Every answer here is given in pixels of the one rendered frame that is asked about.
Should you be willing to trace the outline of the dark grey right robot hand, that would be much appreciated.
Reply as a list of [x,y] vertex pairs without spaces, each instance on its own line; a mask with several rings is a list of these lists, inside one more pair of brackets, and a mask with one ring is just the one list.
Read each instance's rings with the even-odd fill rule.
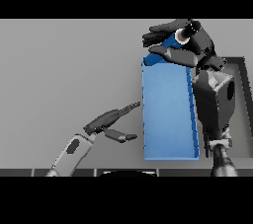
[[222,70],[227,61],[216,55],[214,43],[201,25],[201,29],[181,48],[162,46],[161,42],[170,37],[177,29],[193,22],[193,19],[176,19],[167,24],[149,28],[142,36],[143,46],[150,53],[161,56],[165,61],[200,70]]

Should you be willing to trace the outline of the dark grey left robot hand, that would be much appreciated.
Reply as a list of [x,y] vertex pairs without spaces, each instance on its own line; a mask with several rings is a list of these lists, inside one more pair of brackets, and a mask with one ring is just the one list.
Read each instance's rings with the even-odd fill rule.
[[122,133],[120,131],[111,129],[111,126],[122,116],[128,114],[139,106],[140,102],[136,102],[122,108],[121,110],[111,110],[109,112],[105,112],[86,124],[83,129],[89,136],[104,132],[106,137],[120,143],[136,139],[136,134]]

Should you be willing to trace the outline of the blue pipe with ringed end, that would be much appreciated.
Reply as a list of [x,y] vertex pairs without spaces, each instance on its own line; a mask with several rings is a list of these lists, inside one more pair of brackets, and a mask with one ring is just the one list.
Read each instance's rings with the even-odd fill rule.
[[193,21],[183,28],[177,29],[170,37],[161,42],[162,46],[181,48],[187,44],[192,36],[201,29],[199,21]]

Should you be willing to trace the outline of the blue bin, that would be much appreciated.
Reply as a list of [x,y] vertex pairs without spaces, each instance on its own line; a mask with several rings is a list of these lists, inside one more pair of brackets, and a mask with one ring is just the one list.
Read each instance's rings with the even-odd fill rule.
[[142,59],[144,159],[198,160],[191,69],[159,55]]

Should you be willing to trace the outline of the dark strip with pale lines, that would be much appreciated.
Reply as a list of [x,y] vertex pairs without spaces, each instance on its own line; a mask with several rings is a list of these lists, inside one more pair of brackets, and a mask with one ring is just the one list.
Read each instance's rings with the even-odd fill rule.
[[[45,177],[48,169],[0,169],[0,177]],[[239,177],[253,177],[253,169],[239,169]],[[71,177],[210,177],[211,169],[103,170],[77,169]]]

